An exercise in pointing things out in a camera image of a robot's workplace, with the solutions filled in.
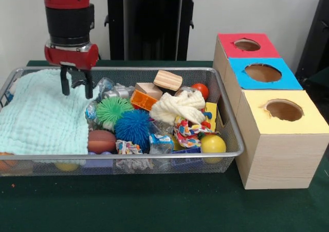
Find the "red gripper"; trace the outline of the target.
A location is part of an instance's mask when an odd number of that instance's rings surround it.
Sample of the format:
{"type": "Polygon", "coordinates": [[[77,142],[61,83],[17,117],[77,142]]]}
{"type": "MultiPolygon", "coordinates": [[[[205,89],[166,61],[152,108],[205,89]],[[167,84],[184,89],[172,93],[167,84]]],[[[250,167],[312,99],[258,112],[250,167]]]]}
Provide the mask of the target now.
{"type": "Polygon", "coordinates": [[[65,96],[70,94],[69,82],[67,79],[67,66],[73,66],[79,70],[86,70],[85,74],[85,97],[93,97],[93,78],[90,70],[96,65],[99,59],[98,46],[87,44],[83,47],[51,47],[46,44],[44,47],[46,60],[52,64],[61,66],[60,78],[62,93],[65,96]]]}

